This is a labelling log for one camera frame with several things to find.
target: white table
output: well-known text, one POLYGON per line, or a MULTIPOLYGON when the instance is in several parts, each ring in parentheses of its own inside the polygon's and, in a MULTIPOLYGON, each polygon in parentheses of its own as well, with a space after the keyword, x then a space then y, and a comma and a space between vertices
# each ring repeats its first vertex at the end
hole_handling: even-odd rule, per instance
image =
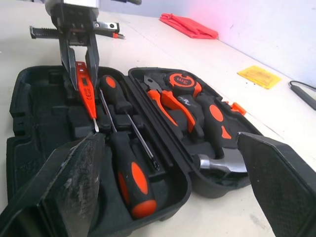
MULTIPOLYGON (((44 5, 2 0, 0 3, 0 212, 7 205, 5 151, 13 136, 9 114, 18 73, 36 65, 60 65, 57 40, 31 39, 29 26, 53 27, 44 5)), ((105 22, 119 22, 126 40, 97 36, 100 66, 127 74, 134 67, 188 70, 229 101, 238 102, 249 120, 266 136, 291 145, 316 169, 316 113, 288 87, 289 79, 218 40, 191 39, 156 18, 101 12, 105 22), (282 78, 265 90, 237 75, 258 65, 282 78)), ((84 61, 85 48, 76 49, 84 61)), ((272 237, 271 227, 250 186, 222 198, 206 199, 192 193, 171 219, 136 230, 132 236, 243 236, 272 237)))

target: screwdriver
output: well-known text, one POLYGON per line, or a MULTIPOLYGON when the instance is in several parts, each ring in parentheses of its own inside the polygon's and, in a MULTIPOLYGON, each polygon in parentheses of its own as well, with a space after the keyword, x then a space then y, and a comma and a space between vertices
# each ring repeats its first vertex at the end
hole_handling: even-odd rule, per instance
POLYGON ((215 103, 215 97, 200 95, 196 102, 202 106, 205 119, 205 134, 211 140, 217 156, 222 156, 222 148, 237 149, 236 134, 233 136, 225 117, 215 103))
POLYGON ((111 142, 116 152, 118 183, 123 199, 134 218, 149 216, 157 207, 149 179, 130 147, 127 132, 118 132, 115 128, 103 92, 101 89, 99 90, 103 107, 110 118, 114 132, 111 134, 111 142))
POLYGON ((139 132, 138 128, 136 127, 134 121, 132 120, 132 118, 129 115, 132 112, 132 110, 133 110, 133 106, 132 106, 131 103, 129 103, 126 100, 126 98, 124 96, 124 93, 122 91, 122 88, 119 85, 119 83, 112 76, 105 75, 100 80, 100 88, 101 88, 102 92, 104 92, 104 94, 106 95, 106 98, 108 99, 108 101, 111 104, 115 105, 115 111, 118 114, 126 114, 128 116, 130 122, 132 123, 132 127, 133 127, 138 139, 142 143, 143 148, 146 151, 149 159, 151 160, 151 162, 154 165, 155 169, 156 170, 160 170, 159 164, 155 160, 153 153, 151 152, 151 150, 147 146, 144 138, 140 134, 140 132, 139 132))
POLYGON ((186 73, 172 72, 164 80, 172 88, 175 97, 191 95, 195 98, 202 91, 200 83, 186 73))
POLYGON ((94 101, 94 88, 85 63, 76 62, 76 71, 79 94, 83 100, 84 106, 89 114, 89 117, 93 120, 95 131, 99 132, 99 127, 96 121, 97 113, 94 101))

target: black cable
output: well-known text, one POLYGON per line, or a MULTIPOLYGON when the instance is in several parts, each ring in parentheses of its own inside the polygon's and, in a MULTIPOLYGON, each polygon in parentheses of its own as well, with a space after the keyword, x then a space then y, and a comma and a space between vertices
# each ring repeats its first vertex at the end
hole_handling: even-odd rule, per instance
POLYGON ((301 85, 305 85, 305 86, 307 86, 307 87, 309 87, 309 88, 311 88, 311 89, 315 89, 315 87, 312 87, 311 85, 308 85, 308 84, 306 84, 306 83, 300 82, 300 81, 298 81, 298 80, 292 80, 292 81, 290 81, 290 82, 289 82, 290 86, 293 85, 293 82, 298 83, 298 84, 301 84, 301 85))

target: screwdriver shaft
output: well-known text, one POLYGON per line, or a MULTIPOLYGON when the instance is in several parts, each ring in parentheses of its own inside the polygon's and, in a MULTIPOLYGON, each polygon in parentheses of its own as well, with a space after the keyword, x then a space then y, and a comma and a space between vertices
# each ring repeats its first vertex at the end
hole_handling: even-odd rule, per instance
POLYGON ((147 155, 149 156, 149 159, 151 160, 151 162, 153 163, 154 167, 156 170, 160 170, 159 164, 158 162, 155 160, 153 153, 151 152, 151 150, 149 149, 149 147, 147 146, 143 136, 140 134, 138 128, 136 127, 134 121, 132 120, 132 118, 130 117, 130 115, 128 113, 126 113, 126 115, 128 116, 130 122, 132 123, 132 127, 138 137, 138 139, 140 140, 140 142, 142 143, 144 150, 146 151, 147 155))
POLYGON ((93 119, 93 123, 94 123, 95 132, 99 132, 99 127, 98 127, 98 124, 97 124, 97 121, 95 120, 95 118, 93 119))
POLYGON ((113 129, 114 132, 117 132, 117 128, 114 125, 114 122, 113 122, 113 119, 112 119, 109 107, 107 105, 107 102, 105 101, 103 92, 102 92, 101 89, 99 89, 99 91, 100 91, 100 97, 101 97, 101 101, 102 101, 103 107, 105 109, 105 112, 106 112, 107 116, 110 118, 110 121, 111 121, 111 124, 112 124, 112 129, 113 129))

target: black plastic case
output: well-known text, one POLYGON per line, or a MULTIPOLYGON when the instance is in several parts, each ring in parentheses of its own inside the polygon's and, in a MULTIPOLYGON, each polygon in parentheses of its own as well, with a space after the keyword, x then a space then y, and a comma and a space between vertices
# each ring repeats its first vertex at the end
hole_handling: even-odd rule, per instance
MULTIPOLYGON (((249 185, 247 174, 228 175, 225 178, 205 175, 194 165, 192 154, 208 154, 211 145, 194 143, 190 139, 180 141, 170 125, 146 94, 143 77, 146 73, 157 79, 173 69, 135 68, 128 76, 112 68, 99 68, 99 77, 113 76, 123 88, 127 100, 133 105, 133 120, 144 136, 148 146, 157 156, 160 171, 156 171, 131 129, 125 115, 116 115, 109 105, 118 130, 128 131, 131 147, 141 157, 158 203, 157 211, 148 217, 134 220, 121 198, 109 144, 101 167, 98 205, 91 224, 89 236, 127 236, 135 229, 174 215, 188 200, 192 190, 208 198, 219 198, 228 191, 249 185)), ((204 92, 216 97, 216 104, 230 122, 233 132, 250 132, 260 135, 240 113, 222 102, 222 97, 201 79, 186 72, 198 81, 204 92)), ((111 124, 102 103, 96 97, 98 125, 106 136, 111 124)), ((85 137, 93 130, 85 108, 73 90, 70 80, 61 66, 40 66, 23 70, 17 78, 10 113, 13 117, 15 137, 7 141, 7 192, 10 201, 43 166, 54 149, 67 142, 85 137)))

